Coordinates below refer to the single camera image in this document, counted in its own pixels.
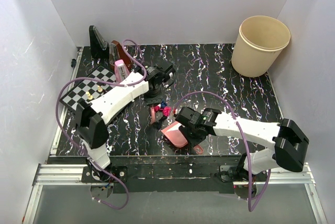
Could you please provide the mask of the pink plastic dustpan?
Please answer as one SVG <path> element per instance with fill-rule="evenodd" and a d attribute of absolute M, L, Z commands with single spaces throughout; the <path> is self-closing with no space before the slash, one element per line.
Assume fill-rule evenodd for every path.
<path fill-rule="evenodd" d="M 188 132 L 187 128 L 175 121 L 161 130 L 163 135 L 177 148 L 190 146 L 197 154 L 203 154 L 203 148 L 199 145 L 204 139 L 197 138 Z"/>

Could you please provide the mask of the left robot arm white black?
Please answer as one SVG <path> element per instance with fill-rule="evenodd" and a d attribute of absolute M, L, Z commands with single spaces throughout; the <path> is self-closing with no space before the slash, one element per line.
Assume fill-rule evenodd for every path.
<path fill-rule="evenodd" d="M 145 72 L 141 67 L 135 68 L 120 82 L 120 86 L 89 102 L 80 99 L 76 106 L 76 132 L 86 147 L 89 171 L 100 182 L 106 182 L 111 177 L 110 158 L 106 148 L 109 138 L 107 126 L 141 95 L 150 107 L 162 103 L 162 87 L 175 74 L 171 64 L 144 68 Z"/>

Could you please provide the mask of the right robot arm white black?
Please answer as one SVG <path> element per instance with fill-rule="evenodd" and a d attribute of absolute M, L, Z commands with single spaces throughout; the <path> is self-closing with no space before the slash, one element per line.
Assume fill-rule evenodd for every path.
<path fill-rule="evenodd" d="M 297 173 L 303 170 L 309 139 L 293 120 L 260 122 L 233 118 L 217 109 L 205 108 L 199 113 L 189 107 L 182 107 L 175 120 L 190 144 L 197 145 L 212 135 L 246 139 L 263 146 L 261 151 L 242 155 L 235 175 L 243 181 L 278 167 Z"/>

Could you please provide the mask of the pink hand brush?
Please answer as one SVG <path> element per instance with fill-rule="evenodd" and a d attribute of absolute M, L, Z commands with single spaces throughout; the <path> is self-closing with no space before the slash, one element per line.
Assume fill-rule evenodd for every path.
<path fill-rule="evenodd" d="M 150 124 L 151 124 L 151 125 L 154 124 L 154 123 L 156 122 L 155 114 L 156 114 L 155 107 L 154 107 L 154 106 L 151 106 L 151 107 L 150 107 L 150 116 L 151 116 Z"/>

